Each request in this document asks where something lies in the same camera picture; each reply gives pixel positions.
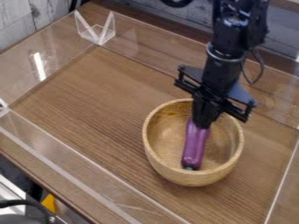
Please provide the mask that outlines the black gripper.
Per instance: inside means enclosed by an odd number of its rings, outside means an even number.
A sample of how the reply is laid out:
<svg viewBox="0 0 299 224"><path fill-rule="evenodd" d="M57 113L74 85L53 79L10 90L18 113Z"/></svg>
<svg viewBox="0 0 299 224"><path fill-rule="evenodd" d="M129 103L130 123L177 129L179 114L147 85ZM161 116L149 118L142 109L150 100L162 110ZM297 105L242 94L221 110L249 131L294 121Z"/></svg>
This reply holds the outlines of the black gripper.
<svg viewBox="0 0 299 224"><path fill-rule="evenodd" d="M174 85L191 94L191 118L197 126L208 129L228 113L244 123L249 120L258 101L240 84L246 54L230 55L209 43L205 68L179 65Z"/></svg>

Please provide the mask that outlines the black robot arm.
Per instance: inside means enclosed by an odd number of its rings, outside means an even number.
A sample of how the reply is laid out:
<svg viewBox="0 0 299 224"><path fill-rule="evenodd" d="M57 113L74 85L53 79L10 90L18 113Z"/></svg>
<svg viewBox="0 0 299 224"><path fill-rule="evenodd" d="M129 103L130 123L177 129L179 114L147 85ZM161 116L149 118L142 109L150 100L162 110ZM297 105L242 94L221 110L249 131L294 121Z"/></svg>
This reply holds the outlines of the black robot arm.
<svg viewBox="0 0 299 224"><path fill-rule="evenodd" d="M213 0L213 40L204 69L181 65L175 86L193 97L191 119L208 129L224 113L242 122L258 101L241 86L249 54L265 43L269 0Z"/></svg>

